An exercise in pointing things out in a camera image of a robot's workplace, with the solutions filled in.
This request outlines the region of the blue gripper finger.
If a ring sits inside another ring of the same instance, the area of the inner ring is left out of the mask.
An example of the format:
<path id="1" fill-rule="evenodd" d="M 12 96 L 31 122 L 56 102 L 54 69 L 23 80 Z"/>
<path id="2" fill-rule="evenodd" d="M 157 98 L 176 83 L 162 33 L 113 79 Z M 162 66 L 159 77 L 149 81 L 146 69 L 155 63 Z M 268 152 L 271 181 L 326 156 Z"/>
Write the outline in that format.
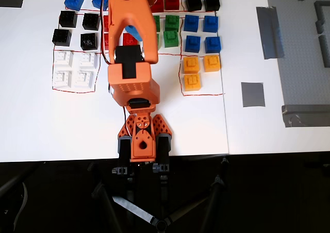
<path id="1" fill-rule="evenodd" d="M 125 30 L 127 31 L 127 33 L 132 35 L 137 41 L 142 41 L 141 36 L 139 35 L 137 29 L 134 26 L 128 25 L 125 27 Z"/>

